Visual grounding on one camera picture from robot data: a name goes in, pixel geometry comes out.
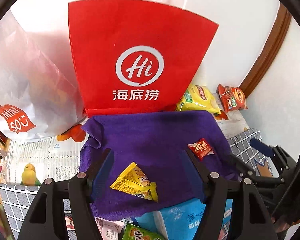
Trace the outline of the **yellow triangular snack packet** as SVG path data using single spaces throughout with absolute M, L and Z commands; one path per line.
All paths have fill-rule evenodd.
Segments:
M 142 199 L 158 202 L 157 184 L 150 182 L 145 173 L 132 162 L 110 185 L 111 189 Z

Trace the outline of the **white fruit print sheet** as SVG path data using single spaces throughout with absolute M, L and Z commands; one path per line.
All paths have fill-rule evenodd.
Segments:
M 37 179 L 42 183 L 46 178 L 55 181 L 72 178 L 79 171 L 79 155 L 88 139 L 82 129 L 83 120 L 56 137 L 36 142 L 11 141 L 7 158 L 8 183 L 21 183 L 21 174 L 27 164 L 36 169 Z

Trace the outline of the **small red snack packet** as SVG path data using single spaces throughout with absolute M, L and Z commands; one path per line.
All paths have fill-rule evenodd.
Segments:
M 187 146 L 199 161 L 202 161 L 207 155 L 214 155 L 212 147 L 204 138 L 198 140 L 195 143 L 188 144 Z

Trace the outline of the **small white pink packet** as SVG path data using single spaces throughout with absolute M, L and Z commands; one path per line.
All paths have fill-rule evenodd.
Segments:
M 95 217 L 95 222 L 103 240 L 118 240 L 125 225 L 122 221 L 110 221 L 99 217 Z

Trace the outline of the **green snack packet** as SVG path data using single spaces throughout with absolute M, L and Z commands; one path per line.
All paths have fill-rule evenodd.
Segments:
M 122 240 L 165 240 L 165 238 L 158 233 L 151 232 L 133 224 L 128 224 Z

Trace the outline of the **grey checkered tablecloth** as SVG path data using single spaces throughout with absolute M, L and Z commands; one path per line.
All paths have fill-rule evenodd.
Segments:
M 14 239 L 18 239 L 23 221 L 39 189 L 40 186 L 0 183 L 0 201 Z

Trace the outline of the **orange Lays chips bag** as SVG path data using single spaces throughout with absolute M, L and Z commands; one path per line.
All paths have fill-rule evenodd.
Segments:
M 217 92 L 225 113 L 248 108 L 245 94 L 239 87 L 222 86 L 219 84 Z

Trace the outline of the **purple towel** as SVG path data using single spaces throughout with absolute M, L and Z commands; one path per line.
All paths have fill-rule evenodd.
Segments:
M 139 217 L 195 197 L 199 180 L 189 180 L 183 167 L 189 144 L 205 139 L 213 153 L 203 158 L 210 171 L 227 180 L 238 172 L 227 162 L 231 148 L 212 114 L 207 111 L 158 112 L 124 115 L 96 115 L 82 129 L 89 135 L 80 152 L 79 169 L 86 171 L 107 148 L 114 152 L 114 164 L 103 187 L 102 197 L 91 205 L 94 216 L 107 220 Z M 156 183 L 158 201 L 142 199 L 111 189 L 111 184 L 131 163 Z

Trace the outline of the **blue tissue pack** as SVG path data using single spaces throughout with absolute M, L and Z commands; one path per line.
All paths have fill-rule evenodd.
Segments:
M 193 198 L 159 211 L 148 212 L 132 222 L 166 239 L 193 239 L 203 217 L 206 205 Z

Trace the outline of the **yellow Lays chips bag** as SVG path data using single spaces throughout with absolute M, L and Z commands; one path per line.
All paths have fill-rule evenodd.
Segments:
M 177 103 L 177 111 L 208 111 L 221 114 L 215 97 L 205 86 L 190 84 L 181 100 Z

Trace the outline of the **white Miniso plastic bag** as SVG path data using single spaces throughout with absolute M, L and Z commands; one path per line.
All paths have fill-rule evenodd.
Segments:
M 6 12 L 0 20 L 0 131 L 33 141 L 62 134 L 83 118 L 78 89 Z

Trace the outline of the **red Haidilao paper bag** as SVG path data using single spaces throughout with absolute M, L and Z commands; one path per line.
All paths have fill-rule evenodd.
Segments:
M 88 116 L 174 110 L 218 29 L 193 12 L 143 0 L 70 2 L 68 23 Z

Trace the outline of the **brown wooden door frame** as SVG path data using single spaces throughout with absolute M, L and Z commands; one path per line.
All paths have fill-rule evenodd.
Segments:
M 264 47 L 251 70 L 239 86 L 246 98 L 248 98 L 253 90 L 257 87 L 275 60 L 286 38 L 291 19 L 291 13 L 282 3 L 280 3 L 275 22 L 264 44 Z

